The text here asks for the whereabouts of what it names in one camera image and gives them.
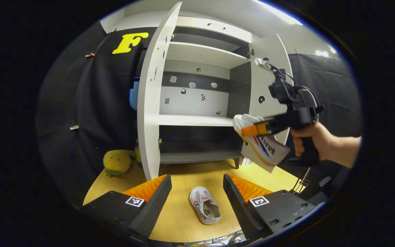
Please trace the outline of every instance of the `green toy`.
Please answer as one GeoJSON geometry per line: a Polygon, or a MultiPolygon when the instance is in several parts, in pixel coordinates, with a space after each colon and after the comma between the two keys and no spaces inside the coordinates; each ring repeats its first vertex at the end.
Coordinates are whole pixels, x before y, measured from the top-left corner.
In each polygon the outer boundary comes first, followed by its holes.
{"type": "Polygon", "coordinates": [[[130,168],[130,156],[126,150],[108,151],[103,157],[105,172],[109,177],[116,175],[123,177],[124,173],[130,168]]]}

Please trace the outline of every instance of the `white shelf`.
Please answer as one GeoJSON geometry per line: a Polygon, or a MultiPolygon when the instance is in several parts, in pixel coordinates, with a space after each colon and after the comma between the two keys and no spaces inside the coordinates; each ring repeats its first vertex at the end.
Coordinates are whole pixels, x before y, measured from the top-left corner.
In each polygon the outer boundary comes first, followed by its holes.
{"type": "Polygon", "coordinates": [[[188,17],[188,16],[178,16],[178,21],[176,23],[176,26],[208,30],[208,31],[228,35],[247,43],[252,42],[252,36],[250,32],[235,27],[233,25],[229,25],[223,22],[218,22],[215,20],[188,17]]]}
{"type": "Polygon", "coordinates": [[[160,114],[158,118],[158,123],[159,125],[232,127],[232,119],[228,117],[205,117],[205,116],[183,116],[183,115],[160,114]]]}
{"type": "Polygon", "coordinates": [[[239,158],[242,155],[234,150],[208,151],[197,153],[161,153],[161,164],[186,164],[211,161],[222,161],[230,158],[239,158]]]}
{"type": "Polygon", "coordinates": [[[182,42],[170,43],[166,59],[199,62],[226,69],[232,69],[250,61],[249,58],[226,50],[182,42]]]}

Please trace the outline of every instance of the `shoe insole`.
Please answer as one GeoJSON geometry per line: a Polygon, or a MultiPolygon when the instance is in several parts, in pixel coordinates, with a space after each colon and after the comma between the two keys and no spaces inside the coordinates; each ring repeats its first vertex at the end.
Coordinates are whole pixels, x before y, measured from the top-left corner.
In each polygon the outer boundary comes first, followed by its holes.
{"type": "Polygon", "coordinates": [[[209,218],[219,218],[220,212],[216,205],[211,204],[209,201],[204,201],[204,206],[202,207],[202,211],[209,218]]]}

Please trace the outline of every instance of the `shoe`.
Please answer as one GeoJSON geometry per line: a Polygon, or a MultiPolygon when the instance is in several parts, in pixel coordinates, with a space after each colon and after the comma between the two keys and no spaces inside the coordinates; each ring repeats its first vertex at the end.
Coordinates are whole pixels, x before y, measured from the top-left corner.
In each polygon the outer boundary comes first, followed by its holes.
{"type": "Polygon", "coordinates": [[[242,136],[242,129],[262,122],[262,117],[253,117],[249,114],[235,115],[232,119],[234,130],[254,149],[258,158],[267,166],[274,167],[289,153],[290,148],[279,143],[274,135],[269,136],[242,136]]]}
{"type": "Polygon", "coordinates": [[[202,223],[212,225],[220,220],[222,215],[219,206],[207,188],[202,186],[195,187],[191,190],[188,199],[193,208],[196,209],[202,223]]]}

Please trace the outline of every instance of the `hand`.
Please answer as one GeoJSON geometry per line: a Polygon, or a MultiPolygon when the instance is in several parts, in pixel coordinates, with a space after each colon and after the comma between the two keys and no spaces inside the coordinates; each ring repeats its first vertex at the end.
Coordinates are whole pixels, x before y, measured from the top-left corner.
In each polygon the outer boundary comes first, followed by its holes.
{"type": "Polygon", "coordinates": [[[304,152],[303,141],[301,137],[312,137],[313,144],[318,150],[320,160],[329,160],[329,154],[332,142],[335,136],[332,135],[320,122],[314,122],[312,125],[299,130],[290,129],[290,133],[294,137],[295,156],[300,157],[304,152]]]}

